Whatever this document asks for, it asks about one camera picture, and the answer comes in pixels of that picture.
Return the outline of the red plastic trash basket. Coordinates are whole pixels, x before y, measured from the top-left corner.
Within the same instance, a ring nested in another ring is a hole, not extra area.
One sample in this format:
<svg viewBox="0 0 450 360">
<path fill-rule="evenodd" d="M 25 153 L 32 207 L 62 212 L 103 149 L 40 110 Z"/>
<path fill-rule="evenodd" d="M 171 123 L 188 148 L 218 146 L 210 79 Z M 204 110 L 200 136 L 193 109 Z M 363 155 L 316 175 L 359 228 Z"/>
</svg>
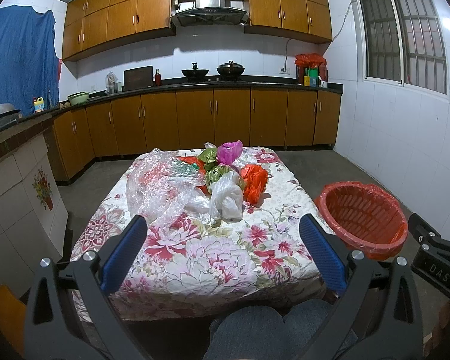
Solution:
<svg viewBox="0 0 450 360">
<path fill-rule="evenodd" d="M 362 250 L 368 258 L 392 258 L 407 240 L 407 219 L 398 200 L 377 185 L 357 181 L 328 184 L 315 205 L 347 247 Z"/>
</svg>

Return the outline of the clear bubble wrap sheet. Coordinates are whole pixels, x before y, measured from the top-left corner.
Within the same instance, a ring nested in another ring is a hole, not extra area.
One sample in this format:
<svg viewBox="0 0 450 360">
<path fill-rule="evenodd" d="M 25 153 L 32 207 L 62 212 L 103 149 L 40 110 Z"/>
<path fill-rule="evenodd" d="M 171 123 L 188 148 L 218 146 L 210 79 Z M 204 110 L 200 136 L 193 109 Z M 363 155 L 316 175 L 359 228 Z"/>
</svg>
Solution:
<svg viewBox="0 0 450 360">
<path fill-rule="evenodd" d="M 127 174 L 126 199 L 131 216 L 167 229 L 182 215 L 209 214 L 209 198 L 199 189 L 205 178 L 198 168 L 178 160 L 175 152 L 152 150 L 141 155 Z"/>
</svg>

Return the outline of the orange red plastic bag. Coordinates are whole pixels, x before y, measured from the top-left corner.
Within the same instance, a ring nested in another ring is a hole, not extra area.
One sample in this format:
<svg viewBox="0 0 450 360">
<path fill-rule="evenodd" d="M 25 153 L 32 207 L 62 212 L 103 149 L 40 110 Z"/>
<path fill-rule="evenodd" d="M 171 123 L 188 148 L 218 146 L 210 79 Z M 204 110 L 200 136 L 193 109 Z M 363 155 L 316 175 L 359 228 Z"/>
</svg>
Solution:
<svg viewBox="0 0 450 360">
<path fill-rule="evenodd" d="M 255 206 L 266 189 L 268 172 L 258 164 L 247 164 L 241 169 L 241 177 L 245 183 L 244 200 Z"/>
</svg>

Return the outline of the white plastic bag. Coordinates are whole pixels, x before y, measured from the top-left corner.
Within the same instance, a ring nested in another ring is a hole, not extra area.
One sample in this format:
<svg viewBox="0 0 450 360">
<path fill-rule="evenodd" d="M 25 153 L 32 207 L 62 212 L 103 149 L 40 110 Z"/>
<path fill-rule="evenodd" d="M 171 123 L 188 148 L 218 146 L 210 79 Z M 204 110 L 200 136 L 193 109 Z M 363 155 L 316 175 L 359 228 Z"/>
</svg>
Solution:
<svg viewBox="0 0 450 360">
<path fill-rule="evenodd" d="M 241 177 L 235 171 L 223 174 L 210 185 L 209 216 L 213 220 L 240 221 L 243 218 Z"/>
</svg>

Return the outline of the light green plastic bag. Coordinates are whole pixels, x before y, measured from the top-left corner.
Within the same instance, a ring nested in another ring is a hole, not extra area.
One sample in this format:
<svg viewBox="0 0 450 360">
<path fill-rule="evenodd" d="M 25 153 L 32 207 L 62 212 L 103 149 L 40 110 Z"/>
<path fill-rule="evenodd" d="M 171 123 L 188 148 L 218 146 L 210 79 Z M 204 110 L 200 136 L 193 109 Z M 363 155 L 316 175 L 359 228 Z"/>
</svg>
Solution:
<svg viewBox="0 0 450 360">
<path fill-rule="evenodd" d="M 197 156 L 205 163 L 205 183 L 209 193 L 212 192 L 212 184 L 218 182 L 224 174 L 233 170 L 232 164 L 223 165 L 217 161 L 217 148 L 206 148 Z"/>
</svg>

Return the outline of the magenta plastic bag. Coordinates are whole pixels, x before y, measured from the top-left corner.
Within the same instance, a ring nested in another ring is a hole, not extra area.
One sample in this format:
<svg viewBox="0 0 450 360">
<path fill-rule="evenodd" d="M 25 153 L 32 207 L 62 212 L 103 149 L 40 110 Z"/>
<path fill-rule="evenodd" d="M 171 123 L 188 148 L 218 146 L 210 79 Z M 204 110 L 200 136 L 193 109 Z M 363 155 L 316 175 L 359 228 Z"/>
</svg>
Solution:
<svg viewBox="0 0 450 360">
<path fill-rule="evenodd" d="M 241 140 L 225 142 L 217 148 L 217 161 L 223 165 L 231 165 L 241 156 L 242 151 Z"/>
</svg>

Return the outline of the floral tablecloth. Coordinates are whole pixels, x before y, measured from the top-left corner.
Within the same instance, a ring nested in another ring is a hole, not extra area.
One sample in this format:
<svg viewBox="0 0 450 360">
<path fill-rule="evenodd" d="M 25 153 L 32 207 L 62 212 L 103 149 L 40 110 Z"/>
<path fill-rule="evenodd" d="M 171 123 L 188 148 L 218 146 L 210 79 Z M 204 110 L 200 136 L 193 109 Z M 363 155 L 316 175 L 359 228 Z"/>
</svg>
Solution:
<svg viewBox="0 0 450 360">
<path fill-rule="evenodd" d="M 213 222 L 208 197 L 186 208 L 170 228 L 150 227 L 110 301 L 127 321 L 203 317 L 249 301 L 292 306 L 323 295 L 325 285 L 299 235 L 317 206 L 274 150 L 244 148 L 237 167 L 267 171 L 257 205 L 238 221 Z"/>
</svg>

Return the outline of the person knees in jeans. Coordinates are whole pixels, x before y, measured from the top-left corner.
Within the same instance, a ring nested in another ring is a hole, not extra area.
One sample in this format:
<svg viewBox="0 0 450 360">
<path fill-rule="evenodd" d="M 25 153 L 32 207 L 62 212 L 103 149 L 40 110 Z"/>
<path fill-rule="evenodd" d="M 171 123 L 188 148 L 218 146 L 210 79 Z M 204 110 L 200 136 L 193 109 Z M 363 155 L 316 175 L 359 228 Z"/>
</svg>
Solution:
<svg viewBox="0 0 450 360">
<path fill-rule="evenodd" d="M 269 306 L 247 306 L 210 325 L 205 359 L 294 359 L 314 336 L 332 305 L 311 299 L 281 315 Z"/>
</svg>

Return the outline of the wooden lower cabinets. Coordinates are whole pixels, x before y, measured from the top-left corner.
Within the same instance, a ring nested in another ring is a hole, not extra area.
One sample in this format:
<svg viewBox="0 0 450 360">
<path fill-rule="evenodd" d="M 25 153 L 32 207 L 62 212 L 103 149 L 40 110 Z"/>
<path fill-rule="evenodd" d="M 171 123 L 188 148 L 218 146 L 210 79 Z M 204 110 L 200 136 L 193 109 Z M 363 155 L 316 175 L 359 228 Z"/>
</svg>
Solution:
<svg viewBox="0 0 450 360">
<path fill-rule="evenodd" d="M 199 88 L 138 94 L 64 110 L 45 135 L 57 182 L 100 158 L 220 146 L 334 146 L 341 95 L 305 88 Z"/>
</svg>

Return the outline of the wooden cabinets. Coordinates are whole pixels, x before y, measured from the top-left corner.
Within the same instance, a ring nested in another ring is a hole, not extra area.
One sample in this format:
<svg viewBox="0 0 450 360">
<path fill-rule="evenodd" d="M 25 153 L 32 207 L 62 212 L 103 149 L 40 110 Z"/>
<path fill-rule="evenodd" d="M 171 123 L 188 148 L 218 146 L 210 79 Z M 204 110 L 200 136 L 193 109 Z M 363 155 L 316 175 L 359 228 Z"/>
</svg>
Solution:
<svg viewBox="0 0 450 360">
<path fill-rule="evenodd" d="M 341 95 L 305 88 L 199 88 L 138 94 L 64 110 L 45 135 L 57 182 L 100 158 L 220 146 L 334 146 Z"/>
<path fill-rule="evenodd" d="M 328 0 L 71 0 L 62 57 L 77 61 L 135 41 L 173 36 L 178 27 L 215 24 L 314 44 L 332 40 Z"/>
</svg>

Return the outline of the green basin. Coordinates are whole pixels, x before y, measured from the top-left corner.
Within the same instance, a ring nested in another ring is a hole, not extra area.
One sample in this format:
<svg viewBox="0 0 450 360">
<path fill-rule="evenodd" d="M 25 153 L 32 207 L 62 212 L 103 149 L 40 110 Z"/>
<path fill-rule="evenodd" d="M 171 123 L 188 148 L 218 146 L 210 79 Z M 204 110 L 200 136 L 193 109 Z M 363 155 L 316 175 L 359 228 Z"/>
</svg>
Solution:
<svg viewBox="0 0 450 360">
<path fill-rule="evenodd" d="M 75 94 L 71 94 L 67 97 L 67 101 L 71 106 L 80 105 L 85 103 L 89 99 L 88 92 L 78 92 Z"/>
</svg>

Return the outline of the barred window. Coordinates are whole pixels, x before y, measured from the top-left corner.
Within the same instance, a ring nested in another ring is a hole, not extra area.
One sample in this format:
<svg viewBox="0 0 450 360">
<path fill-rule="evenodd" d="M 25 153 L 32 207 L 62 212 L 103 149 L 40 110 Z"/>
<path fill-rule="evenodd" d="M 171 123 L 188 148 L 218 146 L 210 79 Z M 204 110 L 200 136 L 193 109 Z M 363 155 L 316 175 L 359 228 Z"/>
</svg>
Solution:
<svg viewBox="0 0 450 360">
<path fill-rule="evenodd" d="M 445 44 L 432 0 L 358 0 L 364 77 L 447 94 Z"/>
</svg>

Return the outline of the glass jars on counter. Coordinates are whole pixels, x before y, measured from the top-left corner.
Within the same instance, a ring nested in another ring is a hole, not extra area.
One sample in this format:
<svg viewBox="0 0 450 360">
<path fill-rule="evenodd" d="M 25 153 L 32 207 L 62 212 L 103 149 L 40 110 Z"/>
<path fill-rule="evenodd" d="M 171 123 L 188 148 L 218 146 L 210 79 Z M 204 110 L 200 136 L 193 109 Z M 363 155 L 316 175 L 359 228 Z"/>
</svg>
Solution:
<svg viewBox="0 0 450 360">
<path fill-rule="evenodd" d="M 105 93 L 111 95 L 120 93 L 121 91 L 122 82 L 113 72 L 109 72 L 105 77 Z"/>
</svg>

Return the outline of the red bottle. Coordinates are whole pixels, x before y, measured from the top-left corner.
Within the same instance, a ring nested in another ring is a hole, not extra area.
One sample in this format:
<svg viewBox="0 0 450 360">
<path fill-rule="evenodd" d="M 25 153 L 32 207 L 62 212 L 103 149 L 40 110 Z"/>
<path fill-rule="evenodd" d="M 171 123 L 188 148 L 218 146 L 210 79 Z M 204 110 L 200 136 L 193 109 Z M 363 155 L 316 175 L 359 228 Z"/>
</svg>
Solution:
<svg viewBox="0 0 450 360">
<path fill-rule="evenodd" d="M 159 69 L 157 68 L 154 75 L 154 84 L 156 86 L 161 85 L 161 73 L 159 72 Z"/>
</svg>

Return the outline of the dark cutting board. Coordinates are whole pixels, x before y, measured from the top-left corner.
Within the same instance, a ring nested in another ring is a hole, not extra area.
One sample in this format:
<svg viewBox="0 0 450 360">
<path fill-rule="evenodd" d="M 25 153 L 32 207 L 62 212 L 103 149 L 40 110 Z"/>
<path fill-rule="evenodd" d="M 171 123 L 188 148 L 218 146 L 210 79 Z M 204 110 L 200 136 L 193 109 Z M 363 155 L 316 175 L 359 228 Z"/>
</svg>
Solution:
<svg viewBox="0 0 450 360">
<path fill-rule="evenodd" d="M 123 90 L 146 89 L 153 86 L 153 67 L 136 67 L 124 71 Z"/>
</svg>

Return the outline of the red bag covered rack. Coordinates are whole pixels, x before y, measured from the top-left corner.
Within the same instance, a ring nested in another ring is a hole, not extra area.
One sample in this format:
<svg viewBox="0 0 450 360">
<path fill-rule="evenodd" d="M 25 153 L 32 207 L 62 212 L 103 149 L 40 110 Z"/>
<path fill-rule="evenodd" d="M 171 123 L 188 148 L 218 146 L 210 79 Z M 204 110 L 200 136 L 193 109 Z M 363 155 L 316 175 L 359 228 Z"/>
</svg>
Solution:
<svg viewBox="0 0 450 360">
<path fill-rule="evenodd" d="M 297 83 L 300 86 L 328 87 L 327 61 L 322 55 L 300 54 L 295 56 Z"/>
</svg>

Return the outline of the black wok left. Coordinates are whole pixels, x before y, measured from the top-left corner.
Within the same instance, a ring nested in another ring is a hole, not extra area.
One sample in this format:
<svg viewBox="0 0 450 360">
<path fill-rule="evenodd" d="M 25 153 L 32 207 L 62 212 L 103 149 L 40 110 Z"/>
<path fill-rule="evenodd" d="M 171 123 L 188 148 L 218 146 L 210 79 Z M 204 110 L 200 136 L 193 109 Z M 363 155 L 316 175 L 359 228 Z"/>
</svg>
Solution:
<svg viewBox="0 0 450 360">
<path fill-rule="evenodd" d="M 209 70 L 205 68 L 199 68 L 199 66 L 197 66 L 197 62 L 192 63 L 191 68 L 182 70 L 182 74 L 187 78 L 187 81 L 190 83 L 204 82 L 206 80 L 208 73 Z"/>
</svg>

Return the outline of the black lidded wok right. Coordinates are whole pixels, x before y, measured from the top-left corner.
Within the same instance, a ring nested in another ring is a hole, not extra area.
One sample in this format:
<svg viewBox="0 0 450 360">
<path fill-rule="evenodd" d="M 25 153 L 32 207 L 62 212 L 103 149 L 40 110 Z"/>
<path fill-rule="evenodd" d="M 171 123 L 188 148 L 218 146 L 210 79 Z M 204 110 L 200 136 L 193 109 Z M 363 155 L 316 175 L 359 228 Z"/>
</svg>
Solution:
<svg viewBox="0 0 450 360">
<path fill-rule="evenodd" d="M 241 78 L 245 71 L 245 67 L 239 63 L 230 60 L 220 64 L 216 68 L 222 80 L 236 81 Z"/>
</svg>

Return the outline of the blue hanging cloth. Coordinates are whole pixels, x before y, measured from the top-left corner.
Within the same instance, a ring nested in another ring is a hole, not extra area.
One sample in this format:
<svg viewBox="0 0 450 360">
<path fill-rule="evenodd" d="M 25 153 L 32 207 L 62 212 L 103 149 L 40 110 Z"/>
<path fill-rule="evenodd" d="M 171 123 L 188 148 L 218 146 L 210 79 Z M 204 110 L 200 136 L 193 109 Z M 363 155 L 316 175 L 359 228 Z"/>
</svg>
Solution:
<svg viewBox="0 0 450 360">
<path fill-rule="evenodd" d="M 34 113 L 36 98 L 57 105 L 61 60 L 55 51 L 55 24 L 51 10 L 0 8 L 0 104 L 10 103 L 24 116 Z"/>
</svg>

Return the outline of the wooden upper cabinets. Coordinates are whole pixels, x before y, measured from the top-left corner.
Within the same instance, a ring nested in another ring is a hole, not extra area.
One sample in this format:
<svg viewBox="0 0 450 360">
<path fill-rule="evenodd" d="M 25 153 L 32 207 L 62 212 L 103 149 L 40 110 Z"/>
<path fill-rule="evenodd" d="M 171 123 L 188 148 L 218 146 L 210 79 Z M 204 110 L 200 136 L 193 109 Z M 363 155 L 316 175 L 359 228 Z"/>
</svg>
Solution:
<svg viewBox="0 0 450 360">
<path fill-rule="evenodd" d="M 135 41 L 173 36 L 178 27 L 215 24 L 314 44 L 332 40 L 328 0 L 71 0 L 62 57 L 77 61 Z"/>
</svg>

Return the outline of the steel range hood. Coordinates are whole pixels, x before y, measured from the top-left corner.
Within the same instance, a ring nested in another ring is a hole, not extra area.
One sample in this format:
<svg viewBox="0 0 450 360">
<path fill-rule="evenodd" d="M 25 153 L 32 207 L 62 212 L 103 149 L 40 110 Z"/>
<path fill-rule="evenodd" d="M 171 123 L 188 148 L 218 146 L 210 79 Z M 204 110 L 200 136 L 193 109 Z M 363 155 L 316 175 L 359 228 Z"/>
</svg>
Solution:
<svg viewBox="0 0 450 360">
<path fill-rule="evenodd" d="M 175 26 L 240 25 L 250 22 L 248 0 L 171 0 Z"/>
</svg>

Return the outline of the flower wall sticker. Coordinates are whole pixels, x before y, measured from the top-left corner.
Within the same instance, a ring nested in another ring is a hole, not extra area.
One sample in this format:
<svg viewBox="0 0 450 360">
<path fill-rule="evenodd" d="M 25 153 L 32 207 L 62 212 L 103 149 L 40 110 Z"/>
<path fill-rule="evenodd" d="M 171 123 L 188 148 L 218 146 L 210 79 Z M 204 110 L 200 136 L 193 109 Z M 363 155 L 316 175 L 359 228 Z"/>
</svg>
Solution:
<svg viewBox="0 0 450 360">
<path fill-rule="evenodd" d="M 47 174 L 43 168 L 39 168 L 34 174 L 32 187 L 34 188 L 37 199 L 43 208 L 47 208 L 49 211 L 53 210 L 52 190 L 51 184 Z"/>
</svg>

